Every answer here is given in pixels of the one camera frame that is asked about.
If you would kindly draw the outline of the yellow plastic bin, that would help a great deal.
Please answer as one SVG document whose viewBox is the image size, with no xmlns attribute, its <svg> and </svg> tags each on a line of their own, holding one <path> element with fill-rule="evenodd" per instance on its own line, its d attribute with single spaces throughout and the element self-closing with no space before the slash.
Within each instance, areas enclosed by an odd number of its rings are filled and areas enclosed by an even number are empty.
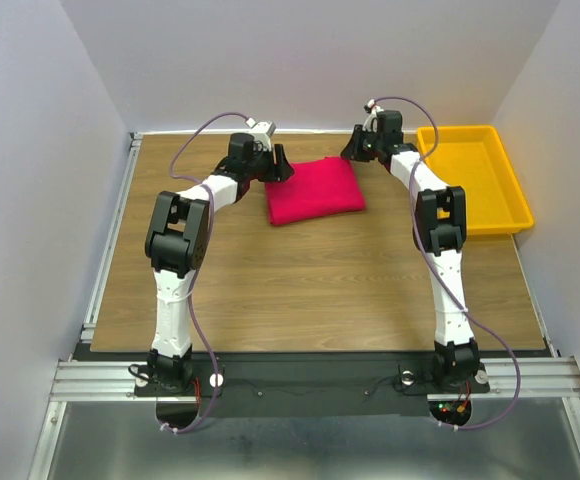
<svg viewBox="0 0 580 480">
<path fill-rule="evenodd" d="M 501 138 L 491 125 L 440 126 L 416 130 L 416 144 L 429 168 L 466 192 L 470 236 L 513 235 L 534 226 L 534 218 Z"/>
</svg>

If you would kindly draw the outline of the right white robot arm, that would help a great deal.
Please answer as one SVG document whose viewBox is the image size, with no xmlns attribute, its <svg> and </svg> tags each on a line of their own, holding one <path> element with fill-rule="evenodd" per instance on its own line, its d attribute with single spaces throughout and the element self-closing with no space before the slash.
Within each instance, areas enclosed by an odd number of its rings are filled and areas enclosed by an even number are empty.
<svg viewBox="0 0 580 480">
<path fill-rule="evenodd" d="M 365 110 L 367 119 L 354 126 L 341 155 L 357 162 L 378 161 L 408 189 L 413 238 L 430 272 L 436 315 L 430 378 L 436 387 L 452 390 L 480 368 L 462 278 L 466 194 L 441 180 L 417 148 L 404 141 L 399 111 L 377 105 Z"/>
</svg>

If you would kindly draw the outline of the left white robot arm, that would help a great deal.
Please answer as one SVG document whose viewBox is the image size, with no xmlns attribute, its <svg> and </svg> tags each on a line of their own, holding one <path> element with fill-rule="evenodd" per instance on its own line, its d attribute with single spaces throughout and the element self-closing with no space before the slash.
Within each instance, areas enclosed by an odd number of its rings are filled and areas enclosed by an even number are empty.
<svg viewBox="0 0 580 480">
<path fill-rule="evenodd" d="M 284 182 L 294 174 L 273 134 L 269 122 L 233 133 L 226 156 L 205 180 L 157 195 L 145 241 L 156 283 L 156 329 L 144 377 L 169 393 L 192 385 L 190 298 L 214 214 L 243 198 L 253 181 Z"/>
</svg>

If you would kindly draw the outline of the red t shirt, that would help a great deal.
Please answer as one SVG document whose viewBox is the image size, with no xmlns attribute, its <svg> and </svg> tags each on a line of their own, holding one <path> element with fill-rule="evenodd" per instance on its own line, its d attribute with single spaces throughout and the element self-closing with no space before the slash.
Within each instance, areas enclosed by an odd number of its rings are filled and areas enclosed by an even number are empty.
<svg viewBox="0 0 580 480">
<path fill-rule="evenodd" d="M 366 209 L 355 172 L 341 157 L 292 165 L 293 176 L 265 186 L 268 218 L 273 226 Z"/>
</svg>

